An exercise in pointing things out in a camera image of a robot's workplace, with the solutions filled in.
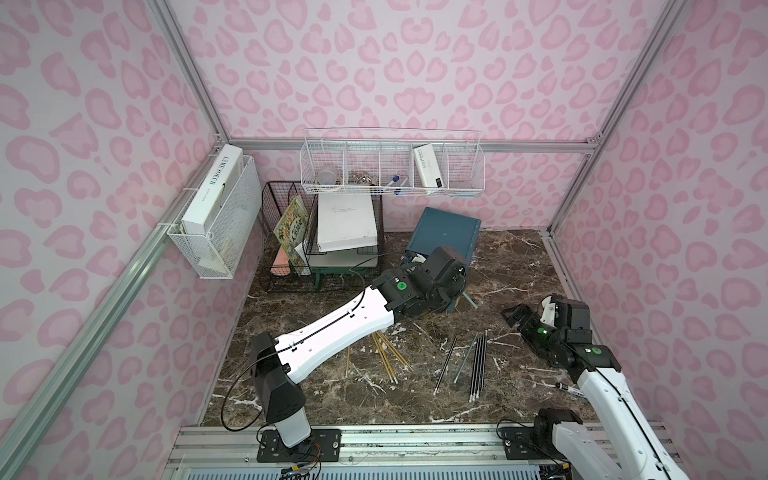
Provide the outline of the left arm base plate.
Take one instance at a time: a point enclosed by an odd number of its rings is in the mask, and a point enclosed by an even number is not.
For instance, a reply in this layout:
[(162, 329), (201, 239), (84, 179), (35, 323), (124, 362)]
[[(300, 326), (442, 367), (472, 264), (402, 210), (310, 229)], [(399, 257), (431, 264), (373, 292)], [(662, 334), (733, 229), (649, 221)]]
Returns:
[(337, 462), (340, 456), (340, 429), (313, 429), (310, 436), (293, 447), (286, 447), (276, 429), (263, 430), (259, 437), (258, 463)]

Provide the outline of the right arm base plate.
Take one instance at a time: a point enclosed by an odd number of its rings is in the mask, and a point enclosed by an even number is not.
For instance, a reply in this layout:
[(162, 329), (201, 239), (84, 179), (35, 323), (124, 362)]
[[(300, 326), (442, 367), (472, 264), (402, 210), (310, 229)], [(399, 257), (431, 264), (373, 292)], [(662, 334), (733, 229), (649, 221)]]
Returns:
[(543, 448), (534, 443), (534, 429), (532, 427), (501, 424), (496, 428), (496, 434), (502, 443), (508, 461), (559, 461), (559, 458), (549, 455)]

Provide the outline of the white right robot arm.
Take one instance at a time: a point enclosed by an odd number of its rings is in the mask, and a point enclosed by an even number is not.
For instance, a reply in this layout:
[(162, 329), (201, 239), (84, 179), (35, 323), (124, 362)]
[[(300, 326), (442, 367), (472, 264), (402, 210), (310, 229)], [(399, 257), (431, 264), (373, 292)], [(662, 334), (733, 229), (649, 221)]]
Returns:
[(597, 414), (617, 458), (595, 443), (570, 409), (539, 411), (531, 433), (535, 449), (552, 460), (568, 461), (583, 479), (688, 477), (654, 433), (617, 357), (608, 346), (593, 341), (587, 304), (551, 295), (536, 309), (518, 304), (501, 315), (535, 355), (567, 372)]

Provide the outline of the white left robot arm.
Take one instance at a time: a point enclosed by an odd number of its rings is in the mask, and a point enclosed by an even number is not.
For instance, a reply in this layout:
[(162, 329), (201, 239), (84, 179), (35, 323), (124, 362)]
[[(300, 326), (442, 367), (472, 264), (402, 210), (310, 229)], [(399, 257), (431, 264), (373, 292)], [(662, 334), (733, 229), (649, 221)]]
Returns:
[(325, 361), (360, 339), (402, 319), (441, 313), (466, 289), (469, 263), (450, 246), (436, 248), (423, 262), (383, 271), (352, 300), (293, 332), (267, 332), (250, 343), (247, 372), (282, 444), (293, 449), (312, 429), (300, 383)]

